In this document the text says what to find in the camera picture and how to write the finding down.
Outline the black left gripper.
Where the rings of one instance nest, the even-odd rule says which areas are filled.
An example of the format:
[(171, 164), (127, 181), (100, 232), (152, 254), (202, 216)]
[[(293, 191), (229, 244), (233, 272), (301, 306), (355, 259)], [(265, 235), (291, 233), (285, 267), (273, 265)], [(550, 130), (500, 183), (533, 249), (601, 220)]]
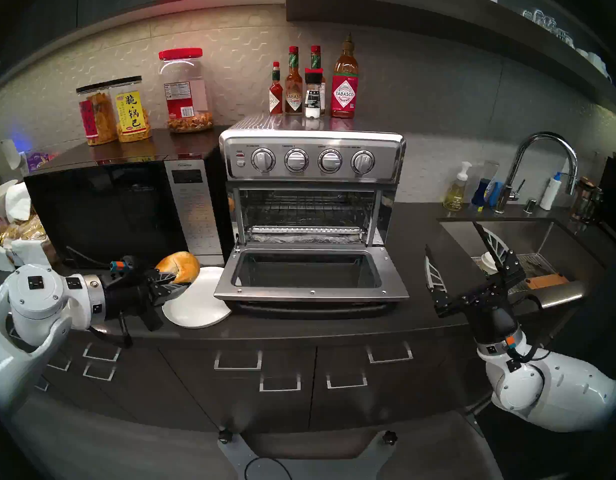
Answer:
[(149, 331), (157, 331), (163, 321), (156, 307), (176, 299), (192, 281), (176, 281), (176, 274), (141, 265), (137, 272), (102, 274), (105, 296), (104, 320), (137, 316)]

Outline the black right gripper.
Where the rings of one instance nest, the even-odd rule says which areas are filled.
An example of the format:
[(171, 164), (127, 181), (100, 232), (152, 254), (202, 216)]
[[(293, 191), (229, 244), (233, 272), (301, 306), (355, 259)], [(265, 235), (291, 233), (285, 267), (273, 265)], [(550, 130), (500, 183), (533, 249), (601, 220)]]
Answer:
[(473, 223), (473, 226), (490, 254), (498, 275), (460, 294), (450, 295), (431, 248), (426, 245), (426, 285), (438, 317), (448, 318), (462, 313), (476, 343), (489, 345), (503, 341), (518, 329), (508, 290), (509, 284), (525, 280), (525, 271), (514, 251), (501, 238), (479, 223)]

